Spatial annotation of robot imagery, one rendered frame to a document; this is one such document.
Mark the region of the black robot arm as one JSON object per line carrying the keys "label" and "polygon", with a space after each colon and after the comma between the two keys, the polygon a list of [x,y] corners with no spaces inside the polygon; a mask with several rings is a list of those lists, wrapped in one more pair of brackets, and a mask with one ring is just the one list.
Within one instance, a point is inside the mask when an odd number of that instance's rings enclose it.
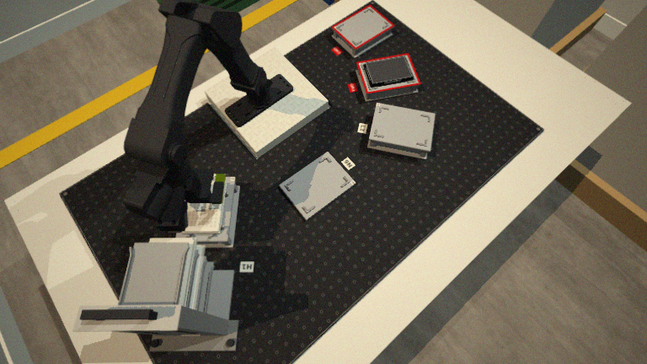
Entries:
{"label": "black robot arm", "polygon": [[184,185],[171,185],[183,183],[191,172],[182,131],[206,49],[227,70],[233,88],[247,94],[225,109],[237,127],[287,96],[293,86],[281,74],[267,79],[264,68],[251,60],[240,40],[238,12],[192,0],[162,0],[158,11],[167,18],[165,38],[150,89],[126,133],[125,154],[142,162],[123,204],[155,221],[159,230],[181,233],[188,227],[184,200],[200,199],[201,182],[192,174]]}

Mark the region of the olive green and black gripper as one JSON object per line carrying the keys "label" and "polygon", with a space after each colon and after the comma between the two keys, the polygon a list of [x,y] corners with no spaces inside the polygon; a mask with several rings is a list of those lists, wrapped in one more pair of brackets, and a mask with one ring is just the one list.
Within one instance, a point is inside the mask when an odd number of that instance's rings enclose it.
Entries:
{"label": "olive green and black gripper", "polygon": [[213,181],[214,173],[211,169],[192,169],[186,181],[179,185],[171,185],[172,187],[179,187],[184,185],[195,174],[197,179],[201,182],[201,193],[199,200],[186,200],[188,203],[211,203],[222,204],[222,197],[225,184],[225,174],[216,174],[216,179],[213,184],[211,193],[211,182]]}

